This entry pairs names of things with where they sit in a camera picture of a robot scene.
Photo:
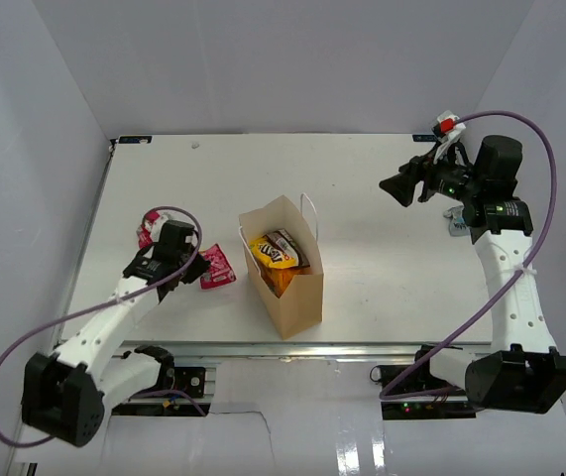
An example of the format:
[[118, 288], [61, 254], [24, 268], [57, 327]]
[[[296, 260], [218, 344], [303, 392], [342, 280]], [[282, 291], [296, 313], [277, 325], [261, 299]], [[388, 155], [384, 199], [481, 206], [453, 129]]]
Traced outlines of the dark brown M&M's packet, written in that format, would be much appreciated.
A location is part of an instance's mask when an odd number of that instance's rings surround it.
[[275, 241], [289, 255], [294, 256], [297, 259], [297, 267], [310, 266], [308, 258], [286, 230], [275, 230], [265, 236]]

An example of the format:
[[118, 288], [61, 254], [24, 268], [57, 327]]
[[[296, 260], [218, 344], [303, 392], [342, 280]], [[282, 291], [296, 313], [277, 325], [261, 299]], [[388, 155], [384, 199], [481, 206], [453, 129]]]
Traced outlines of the orange yellow snack multipack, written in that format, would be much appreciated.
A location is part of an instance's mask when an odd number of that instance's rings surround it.
[[264, 282], [267, 284], [270, 291], [280, 298], [292, 279], [295, 276], [301, 276], [310, 272], [309, 267], [292, 267], [292, 268], [269, 268], [262, 264], [259, 265], [259, 271]]

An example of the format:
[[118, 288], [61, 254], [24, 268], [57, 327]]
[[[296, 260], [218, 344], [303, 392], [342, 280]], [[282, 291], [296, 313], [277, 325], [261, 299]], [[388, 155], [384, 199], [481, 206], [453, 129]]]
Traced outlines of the yellow M&M's packet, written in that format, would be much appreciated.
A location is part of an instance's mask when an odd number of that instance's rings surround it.
[[290, 269], [297, 266], [297, 259], [285, 252], [275, 241], [263, 236], [249, 243], [254, 258], [268, 269]]

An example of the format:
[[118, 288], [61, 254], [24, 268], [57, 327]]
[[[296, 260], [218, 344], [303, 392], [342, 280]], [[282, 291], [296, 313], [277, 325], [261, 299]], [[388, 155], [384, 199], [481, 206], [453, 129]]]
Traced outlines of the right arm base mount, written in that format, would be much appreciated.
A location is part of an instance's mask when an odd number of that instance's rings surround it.
[[396, 399], [381, 399], [383, 421], [424, 421], [475, 418], [478, 410], [462, 390], [417, 370], [393, 390]]

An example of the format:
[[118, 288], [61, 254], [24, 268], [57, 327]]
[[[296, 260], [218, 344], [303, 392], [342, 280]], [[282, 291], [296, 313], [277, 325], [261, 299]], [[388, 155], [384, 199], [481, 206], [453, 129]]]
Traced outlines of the pink candy packet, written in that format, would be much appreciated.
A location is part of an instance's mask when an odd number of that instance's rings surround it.
[[219, 244], [201, 251], [200, 255], [209, 263], [209, 268], [199, 279], [200, 287], [204, 291], [227, 286], [236, 281], [236, 274]]

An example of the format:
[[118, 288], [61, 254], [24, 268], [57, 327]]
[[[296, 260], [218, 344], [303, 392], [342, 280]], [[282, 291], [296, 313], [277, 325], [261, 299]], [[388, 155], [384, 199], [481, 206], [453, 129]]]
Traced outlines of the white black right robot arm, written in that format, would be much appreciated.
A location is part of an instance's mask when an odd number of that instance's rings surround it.
[[[481, 262], [492, 318], [490, 351], [479, 357], [447, 337], [423, 346], [414, 363], [383, 387], [384, 401], [403, 399], [413, 381], [424, 395], [462, 391], [477, 408], [544, 415], [566, 391], [566, 355], [560, 353], [541, 309], [531, 265], [538, 248], [527, 204], [515, 196], [522, 144], [490, 135], [475, 162], [460, 164], [461, 147], [439, 145], [399, 167], [380, 188], [400, 205], [441, 194], [459, 201]], [[422, 192], [415, 195], [420, 185]]]

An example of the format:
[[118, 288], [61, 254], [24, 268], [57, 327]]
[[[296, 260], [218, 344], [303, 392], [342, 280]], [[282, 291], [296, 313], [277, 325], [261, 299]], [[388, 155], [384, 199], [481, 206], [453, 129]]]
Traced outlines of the small blue silver packet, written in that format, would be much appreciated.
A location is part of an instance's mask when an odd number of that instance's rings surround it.
[[463, 218], [464, 207], [462, 205], [453, 206], [446, 209], [442, 216], [448, 220], [448, 232], [451, 237], [469, 236], [470, 230]]

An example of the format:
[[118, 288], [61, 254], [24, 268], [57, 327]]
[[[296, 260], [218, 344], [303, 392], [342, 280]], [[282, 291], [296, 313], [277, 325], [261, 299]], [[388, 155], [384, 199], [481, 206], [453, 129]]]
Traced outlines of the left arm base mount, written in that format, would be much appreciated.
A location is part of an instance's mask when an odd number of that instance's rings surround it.
[[166, 382], [171, 390], [179, 390], [194, 399], [205, 394], [206, 369], [204, 367], [171, 367], [166, 372]]

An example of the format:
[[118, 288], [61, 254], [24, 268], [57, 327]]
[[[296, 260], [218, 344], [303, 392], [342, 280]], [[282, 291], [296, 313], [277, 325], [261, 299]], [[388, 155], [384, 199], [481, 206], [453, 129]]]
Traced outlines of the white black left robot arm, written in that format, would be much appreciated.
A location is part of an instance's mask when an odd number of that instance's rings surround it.
[[164, 348], [142, 345], [116, 357], [128, 334], [180, 284], [208, 271], [197, 251], [194, 225], [168, 220], [158, 238], [124, 269], [114, 305], [97, 311], [51, 354], [27, 362], [22, 421], [75, 447], [86, 445], [105, 416], [137, 394], [175, 391], [174, 358]]

